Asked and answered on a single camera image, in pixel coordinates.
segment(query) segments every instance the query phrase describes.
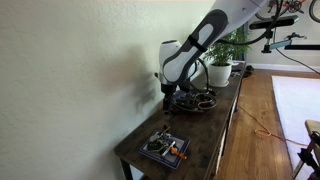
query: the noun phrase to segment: white plant pot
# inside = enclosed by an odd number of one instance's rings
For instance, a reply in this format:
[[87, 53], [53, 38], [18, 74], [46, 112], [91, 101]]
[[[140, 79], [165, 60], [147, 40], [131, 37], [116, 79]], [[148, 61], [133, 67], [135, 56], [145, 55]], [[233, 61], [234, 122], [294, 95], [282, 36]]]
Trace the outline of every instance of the white plant pot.
[[229, 66], [214, 66], [212, 64], [208, 67], [208, 74], [210, 85], [216, 87], [225, 87], [229, 84], [229, 77], [231, 74], [231, 65]]

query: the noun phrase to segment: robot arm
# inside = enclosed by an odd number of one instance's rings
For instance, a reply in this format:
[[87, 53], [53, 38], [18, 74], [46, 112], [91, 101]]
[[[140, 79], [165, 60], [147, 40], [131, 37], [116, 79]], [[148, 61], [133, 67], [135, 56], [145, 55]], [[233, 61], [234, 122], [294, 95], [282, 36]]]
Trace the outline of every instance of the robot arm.
[[267, 0], [216, 0], [188, 39], [166, 41], [160, 47], [159, 79], [162, 84], [181, 85], [196, 71], [194, 62], [224, 35], [246, 23]]

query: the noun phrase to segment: tabletop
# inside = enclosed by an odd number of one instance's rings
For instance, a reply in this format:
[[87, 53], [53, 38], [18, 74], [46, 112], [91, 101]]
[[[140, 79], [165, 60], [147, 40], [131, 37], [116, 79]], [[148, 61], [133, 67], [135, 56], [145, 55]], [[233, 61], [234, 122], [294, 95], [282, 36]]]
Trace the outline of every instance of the tabletop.
[[[232, 105], [238, 96], [244, 63], [239, 76], [230, 77], [229, 85], [214, 88], [218, 104], [204, 113], [177, 113], [165, 115], [162, 110], [153, 114], [114, 149], [116, 155], [131, 164], [151, 179], [209, 179], [211, 167], [216, 160], [220, 140], [226, 128]], [[193, 81], [197, 87], [205, 87], [204, 74]], [[139, 153], [140, 147], [155, 130], [170, 126], [170, 133], [190, 140], [186, 150], [187, 160], [182, 160], [177, 169], [170, 169]]]

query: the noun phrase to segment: white rug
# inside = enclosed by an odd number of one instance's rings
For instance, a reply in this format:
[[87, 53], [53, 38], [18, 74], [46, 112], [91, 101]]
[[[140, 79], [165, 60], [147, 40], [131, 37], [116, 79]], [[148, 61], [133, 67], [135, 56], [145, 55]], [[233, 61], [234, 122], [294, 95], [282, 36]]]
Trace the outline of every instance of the white rug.
[[[272, 76], [272, 82], [285, 138], [309, 144], [304, 122], [320, 121], [320, 79]], [[294, 169], [300, 161], [297, 153], [302, 147], [290, 142], [287, 147]], [[303, 165], [297, 180], [306, 180], [312, 172], [311, 167]]]

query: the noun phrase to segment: potted plant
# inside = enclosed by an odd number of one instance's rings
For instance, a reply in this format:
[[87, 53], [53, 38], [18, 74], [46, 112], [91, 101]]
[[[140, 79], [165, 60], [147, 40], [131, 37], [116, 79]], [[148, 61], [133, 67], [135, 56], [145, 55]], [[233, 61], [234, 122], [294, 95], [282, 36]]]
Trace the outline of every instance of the potted plant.
[[[245, 42], [248, 32], [238, 28], [222, 39], [229, 42]], [[225, 87], [229, 84], [231, 64], [229, 61], [239, 58], [247, 52], [249, 45], [231, 45], [223, 43], [212, 44], [205, 53], [204, 59], [212, 61], [208, 67], [210, 84], [216, 87]]]

